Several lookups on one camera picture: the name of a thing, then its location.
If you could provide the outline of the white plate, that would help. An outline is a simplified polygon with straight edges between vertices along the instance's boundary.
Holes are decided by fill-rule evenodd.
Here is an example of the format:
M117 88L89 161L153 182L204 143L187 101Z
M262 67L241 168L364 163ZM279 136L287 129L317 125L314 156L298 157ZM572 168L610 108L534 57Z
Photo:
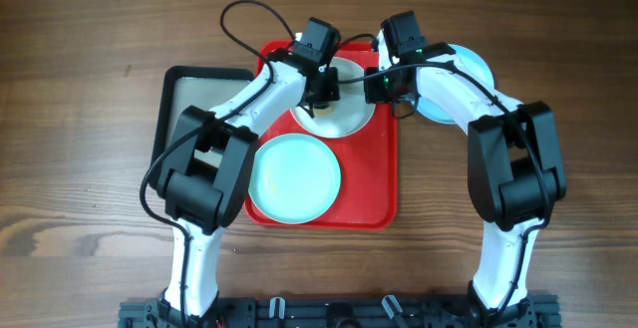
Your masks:
M318 137L340 139L356 133L371 120L376 106L365 101L364 84L339 85L340 99L314 109L311 118L301 107L291 110L293 119L305 131Z

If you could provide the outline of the light blue plate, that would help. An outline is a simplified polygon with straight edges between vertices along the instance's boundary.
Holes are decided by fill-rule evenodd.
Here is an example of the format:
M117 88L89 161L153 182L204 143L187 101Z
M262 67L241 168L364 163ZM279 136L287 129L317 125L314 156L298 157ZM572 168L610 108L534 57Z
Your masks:
M457 56L474 75L496 88L493 72L487 62L479 54L467 47L457 44L450 44L450 47L456 51ZM421 116L439 124L455 124L455 121L443 109L428 99L419 99L417 112Z

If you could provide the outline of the mint green plate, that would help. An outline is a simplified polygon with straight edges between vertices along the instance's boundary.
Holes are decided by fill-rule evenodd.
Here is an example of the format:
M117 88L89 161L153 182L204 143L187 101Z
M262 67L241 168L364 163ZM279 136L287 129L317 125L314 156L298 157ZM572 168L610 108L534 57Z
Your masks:
M341 181L338 160L326 144L308 135L286 134L257 150L249 196L267 218L303 224L329 210Z

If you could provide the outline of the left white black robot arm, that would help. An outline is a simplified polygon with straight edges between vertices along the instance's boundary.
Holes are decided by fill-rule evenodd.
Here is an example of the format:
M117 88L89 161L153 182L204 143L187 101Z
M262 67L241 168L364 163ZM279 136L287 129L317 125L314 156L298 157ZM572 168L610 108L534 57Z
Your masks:
M338 72L286 49L247 70L173 66L163 79L152 162L140 188L163 199L159 222L174 233L170 284L161 319L198 327L218 298L223 231L248 196L259 138L286 112L336 101Z

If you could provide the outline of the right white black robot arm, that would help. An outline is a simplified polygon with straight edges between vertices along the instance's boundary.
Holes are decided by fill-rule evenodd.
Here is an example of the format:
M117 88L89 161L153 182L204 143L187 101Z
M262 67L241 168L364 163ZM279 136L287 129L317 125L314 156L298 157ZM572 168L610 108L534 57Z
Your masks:
M445 43L366 70L367 102L397 105L426 99L468 139L468 190L483 221L479 267L469 284L468 317L494 327L524 316L533 244L566 194L566 174L554 113L544 102L524 104L467 68Z

